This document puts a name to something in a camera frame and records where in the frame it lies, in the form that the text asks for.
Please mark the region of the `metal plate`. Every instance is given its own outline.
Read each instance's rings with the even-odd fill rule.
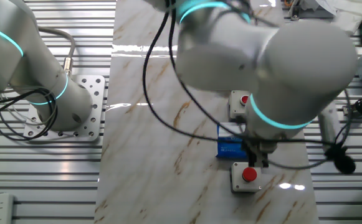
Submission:
[[[105,78],[96,75],[72,75],[72,80],[85,87],[92,97],[92,111],[89,117],[77,129],[73,131],[49,131],[47,136],[33,139],[36,142],[91,142],[95,141],[100,132],[100,119],[102,117],[103,92],[105,90]],[[40,123],[37,110],[31,106],[28,118],[36,119]],[[32,137],[39,133],[44,126],[32,126],[26,124],[24,135]]]

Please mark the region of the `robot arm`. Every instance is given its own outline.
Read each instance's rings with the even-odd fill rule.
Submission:
[[[318,21],[256,27],[228,12],[223,2],[177,2],[177,75],[201,90],[249,91],[250,134],[294,137],[352,81],[357,54],[341,29]]]

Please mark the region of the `blue object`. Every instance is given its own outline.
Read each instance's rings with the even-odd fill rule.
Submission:
[[[270,118],[268,118],[267,116],[265,116],[257,107],[257,105],[255,104],[254,98],[253,98],[253,94],[250,95],[250,103],[251,106],[253,107],[253,110],[255,111],[255,113],[266,123],[276,127],[276,128],[281,128],[281,129],[299,129],[299,128],[304,128],[305,126],[309,125],[312,121],[307,122],[305,124],[298,124],[298,125],[288,125],[288,124],[280,124],[274,120],[271,120]]]
[[[188,9],[181,17],[181,20],[179,21],[179,24],[182,23],[182,20],[190,13],[197,11],[199,9],[209,8],[209,7],[222,7],[224,9],[231,9],[227,4],[223,2],[205,2],[198,4],[197,6],[193,6],[192,8]],[[243,14],[242,17],[250,23],[250,17],[247,14]]]
[[[64,86],[64,89],[63,91],[56,97],[56,100],[59,99],[59,97],[61,97],[64,93],[64,91],[66,91],[66,88],[67,88],[67,84],[69,84],[69,76],[66,75],[66,85]],[[45,105],[45,104],[48,104],[48,102],[45,102],[45,103],[33,103],[33,102],[30,102],[32,103],[33,105]]]
[[[236,137],[221,137],[219,126],[217,126],[218,140],[233,141],[235,143],[218,142],[217,158],[221,159],[247,159],[247,154],[242,151],[242,140]]]
[[[3,39],[6,39],[10,43],[12,43],[20,51],[21,57],[23,57],[24,53],[23,53],[23,50],[21,49],[21,47],[19,46],[19,44],[17,44],[14,40],[12,40],[10,37],[8,37],[6,34],[2,33],[1,31],[0,31],[0,36]]]

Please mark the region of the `black wire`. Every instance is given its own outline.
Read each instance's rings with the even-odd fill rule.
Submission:
[[[31,94],[34,94],[34,93],[37,93],[37,92],[38,92],[38,90],[33,90],[33,91],[27,92],[27,93],[25,93],[25,94],[22,94],[22,95],[20,95],[20,96],[11,98],[12,101],[11,101],[10,103],[6,104],[5,106],[3,106],[2,108],[0,108],[0,111],[5,110],[6,108],[10,107],[11,105],[17,103],[18,101],[23,100],[23,99],[26,98],[27,96],[29,96],[29,95],[31,95]]]
[[[344,144],[345,141],[347,140],[347,136],[350,133],[351,130],[351,124],[352,124],[352,120],[353,120],[353,112],[352,112],[352,107],[351,107],[351,101],[350,101],[350,95],[348,94],[347,90],[344,90],[344,94],[346,96],[346,100],[347,100],[347,109],[348,109],[348,114],[347,114],[347,122],[346,124],[340,129],[340,131],[338,132],[336,138],[335,138],[335,144],[337,144],[337,139],[338,137],[342,134],[343,130],[346,129],[343,139],[340,141],[341,144]]]
[[[18,138],[12,138],[10,136],[8,136],[6,133],[4,133],[3,131],[1,131],[0,129],[0,133],[7,137],[8,139],[11,139],[11,140],[14,140],[14,141],[30,141],[30,140],[33,140],[33,139],[37,139],[41,136],[43,136],[45,133],[47,133],[53,126],[53,124],[55,123],[56,121],[56,118],[57,118],[57,107],[56,107],[56,102],[55,102],[55,96],[53,94],[49,94],[49,92],[47,90],[43,90],[43,89],[40,89],[40,92],[39,92],[41,95],[44,95],[45,99],[47,100],[48,102],[48,105],[49,105],[49,109],[50,109],[50,115],[52,115],[52,113],[55,113],[51,118],[50,120],[47,122],[47,124],[45,125],[45,128],[38,134],[36,134],[35,136],[33,137],[27,137],[27,136],[23,136],[22,134],[16,132],[13,128],[10,127],[10,125],[5,121],[5,119],[3,118],[1,112],[0,112],[0,118],[2,120],[2,122],[6,125],[6,127],[11,130],[15,135],[19,136],[19,137],[22,137],[22,139],[18,139]]]

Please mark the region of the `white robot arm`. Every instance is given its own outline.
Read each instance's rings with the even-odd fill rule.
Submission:
[[[58,115],[54,131],[79,127],[92,110],[89,92],[67,76],[42,41],[32,11],[22,0],[0,0],[0,91],[10,84],[18,93],[22,86],[42,86],[56,97]],[[42,95],[26,98],[38,110],[41,121],[50,117]]]
[[[165,10],[162,1],[145,1]],[[229,13],[224,2],[177,1],[176,8],[177,76],[201,90],[249,91],[245,119],[251,137],[294,137],[356,73],[352,41],[324,22],[256,27],[247,15]],[[276,145],[266,147],[261,150],[273,152]]]

